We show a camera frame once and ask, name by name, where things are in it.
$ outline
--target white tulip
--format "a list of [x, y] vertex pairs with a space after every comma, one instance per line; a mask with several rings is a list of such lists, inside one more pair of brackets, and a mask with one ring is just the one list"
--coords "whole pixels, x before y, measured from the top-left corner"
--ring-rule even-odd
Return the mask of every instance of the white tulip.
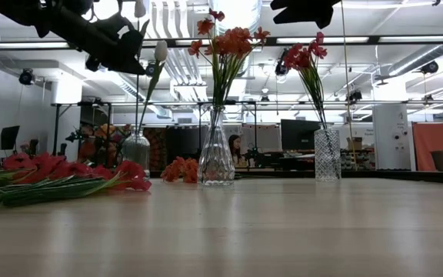
[[163, 62], [167, 59], [168, 55], [168, 47], [166, 41], [157, 42], [157, 46], [155, 47], [155, 59], [157, 61]]
[[146, 15], [146, 8], [143, 5], [143, 0], [136, 0], [135, 4], [135, 17], [141, 18]]

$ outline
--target clear glass vase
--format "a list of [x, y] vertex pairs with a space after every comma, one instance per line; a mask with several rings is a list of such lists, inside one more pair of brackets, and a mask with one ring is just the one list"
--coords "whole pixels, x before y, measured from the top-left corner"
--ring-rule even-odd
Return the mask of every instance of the clear glass vase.
[[150, 179], [150, 142], [143, 136], [143, 130], [138, 134], [132, 131], [122, 144], [122, 157], [125, 161], [136, 162], [143, 167], [146, 178]]
[[341, 179], [339, 131], [323, 129], [314, 132], [315, 180], [337, 182]]
[[235, 167], [223, 129], [224, 107], [211, 110], [211, 124], [199, 158], [198, 182], [206, 186], [234, 184]]

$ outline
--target dark hair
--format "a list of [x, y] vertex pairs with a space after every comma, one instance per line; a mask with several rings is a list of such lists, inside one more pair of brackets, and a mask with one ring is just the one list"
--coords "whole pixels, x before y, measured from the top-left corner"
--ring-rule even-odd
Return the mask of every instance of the dark hair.
[[230, 138], [228, 138], [228, 145], [230, 146], [230, 153], [231, 155], [237, 155], [237, 158], [242, 158], [242, 155], [240, 155], [240, 149], [235, 149], [234, 148], [234, 141], [236, 139], [239, 139], [240, 136], [238, 135], [231, 135]]

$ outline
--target orange partition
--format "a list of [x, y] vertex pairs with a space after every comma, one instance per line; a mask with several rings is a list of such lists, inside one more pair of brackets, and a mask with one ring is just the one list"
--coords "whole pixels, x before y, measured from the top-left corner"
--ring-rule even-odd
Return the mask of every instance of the orange partition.
[[413, 125], [416, 164], [419, 171], [435, 171], [430, 152], [443, 151], [443, 123], [415, 123]]

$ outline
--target table surface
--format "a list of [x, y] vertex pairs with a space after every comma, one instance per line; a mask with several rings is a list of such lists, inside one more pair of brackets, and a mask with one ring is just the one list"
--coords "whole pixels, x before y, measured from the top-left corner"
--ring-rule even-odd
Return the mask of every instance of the table surface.
[[0, 209], [0, 276], [443, 276], [443, 184], [155, 180]]

